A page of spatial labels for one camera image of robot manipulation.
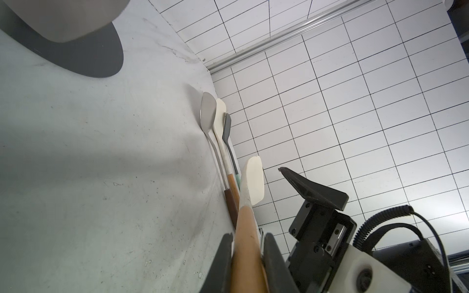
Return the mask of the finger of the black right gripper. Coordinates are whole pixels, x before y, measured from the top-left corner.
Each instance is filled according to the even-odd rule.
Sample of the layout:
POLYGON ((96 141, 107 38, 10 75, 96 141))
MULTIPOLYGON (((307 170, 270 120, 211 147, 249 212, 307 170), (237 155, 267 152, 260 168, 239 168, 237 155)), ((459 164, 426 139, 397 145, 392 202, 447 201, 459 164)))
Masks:
POLYGON ((310 181, 287 167, 278 170, 304 200, 339 211, 345 210, 349 200, 347 193, 310 181))

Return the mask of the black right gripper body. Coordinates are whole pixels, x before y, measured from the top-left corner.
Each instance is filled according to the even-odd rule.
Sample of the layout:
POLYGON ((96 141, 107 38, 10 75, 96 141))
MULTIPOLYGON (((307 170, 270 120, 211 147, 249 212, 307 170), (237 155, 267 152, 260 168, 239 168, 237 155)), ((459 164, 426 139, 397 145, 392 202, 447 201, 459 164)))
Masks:
POLYGON ((356 228, 350 216, 304 201, 289 228, 296 243, 287 261, 299 292, 327 292, 356 228))

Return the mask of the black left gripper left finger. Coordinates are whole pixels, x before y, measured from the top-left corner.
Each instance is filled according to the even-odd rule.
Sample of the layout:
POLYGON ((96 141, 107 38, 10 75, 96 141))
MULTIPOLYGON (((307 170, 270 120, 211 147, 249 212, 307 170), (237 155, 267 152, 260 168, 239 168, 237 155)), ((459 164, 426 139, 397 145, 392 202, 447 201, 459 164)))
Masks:
POLYGON ((232 274, 232 233, 224 234, 200 293, 229 293, 232 274))

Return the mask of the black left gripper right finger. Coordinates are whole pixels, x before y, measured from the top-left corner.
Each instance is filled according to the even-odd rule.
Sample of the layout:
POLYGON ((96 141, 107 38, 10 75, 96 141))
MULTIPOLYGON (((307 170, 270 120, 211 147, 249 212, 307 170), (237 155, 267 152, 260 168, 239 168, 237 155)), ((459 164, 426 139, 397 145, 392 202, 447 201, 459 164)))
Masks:
POLYGON ((270 293, 298 293, 299 290, 287 268, 275 237, 268 233, 264 238, 263 262, 270 293))

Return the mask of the grey spatula mint handle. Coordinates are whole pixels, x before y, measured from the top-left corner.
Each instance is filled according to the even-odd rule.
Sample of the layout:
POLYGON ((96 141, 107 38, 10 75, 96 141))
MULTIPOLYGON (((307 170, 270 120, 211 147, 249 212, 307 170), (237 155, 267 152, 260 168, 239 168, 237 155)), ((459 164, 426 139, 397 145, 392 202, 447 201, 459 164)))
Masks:
POLYGON ((230 154, 230 159, 231 159, 233 170, 234 170, 234 177, 236 178, 236 182, 237 182, 238 187, 240 187, 241 177, 240 177, 239 170, 238 170, 238 163, 237 163, 237 159, 235 158, 235 156, 233 154, 233 147, 230 144, 231 125, 232 125, 231 117, 230 117, 229 113, 225 113, 225 116, 224 116, 224 131, 223 131, 223 134, 222 134, 222 139, 223 139, 224 143, 227 146, 227 150, 230 154))

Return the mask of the cream spatula light wood handle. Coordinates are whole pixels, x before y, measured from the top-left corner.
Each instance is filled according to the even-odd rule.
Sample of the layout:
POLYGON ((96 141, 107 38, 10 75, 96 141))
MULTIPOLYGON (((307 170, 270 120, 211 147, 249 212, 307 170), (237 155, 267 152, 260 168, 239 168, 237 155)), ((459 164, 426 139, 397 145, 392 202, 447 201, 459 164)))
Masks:
POLYGON ((213 131, 216 136, 219 149, 222 155, 222 160, 225 166, 225 172, 227 174, 228 184, 233 195, 234 204, 236 206, 236 210, 238 211, 239 210, 238 185, 235 179, 235 175, 233 173, 232 160, 230 159, 227 146, 222 138, 223 133, 224 133, 224 119, 225 119, 226 110, 227 108, 226 108, 225 103, 221 99, 217 98, 216 99, 216 114, 215 114, 214 123, 213 123, 213 131))

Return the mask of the cream utensil dark wood handle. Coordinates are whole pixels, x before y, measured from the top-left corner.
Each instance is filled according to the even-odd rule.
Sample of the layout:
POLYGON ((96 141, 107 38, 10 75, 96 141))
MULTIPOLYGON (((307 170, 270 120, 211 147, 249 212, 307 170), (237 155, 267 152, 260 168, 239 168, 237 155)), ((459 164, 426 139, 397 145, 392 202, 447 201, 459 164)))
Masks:
POLYGON ((224 195, 225 202, 227 204, 228 213, 230 215, 234 229, 236 229, 236 224, 238 220, 238 210, 235 205, 235 198, 232 194, 232 189, 230 188, 228 176, 226 174, 225 166, 220 157, 220 151, 218 149, 218 143, 216 139, 211 136, 213 132, 213 125, 216 116, 216 102, 214 96, 208 92, 204 92, 202 95, 202 102, 200 106, 200 127, 209 143, 212 146, 212 149, 215 153, 216 160, 219 166, 220 174, 222 176, 222 182, 225 186, 224 195))

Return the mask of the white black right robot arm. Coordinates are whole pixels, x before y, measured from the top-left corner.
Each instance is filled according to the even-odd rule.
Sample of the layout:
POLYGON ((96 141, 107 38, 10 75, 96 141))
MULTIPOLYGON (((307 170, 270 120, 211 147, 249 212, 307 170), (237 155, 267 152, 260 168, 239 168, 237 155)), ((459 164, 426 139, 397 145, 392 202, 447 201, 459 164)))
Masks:
POLYGON ((344 213, 348 194, 289 168, 283 177, 304 199, 289 228, 296 239, 287 269, 301 293, 450 293, 453 279, 441 242, 415 226, 413 207, 381 211, 358 226, 344 213))

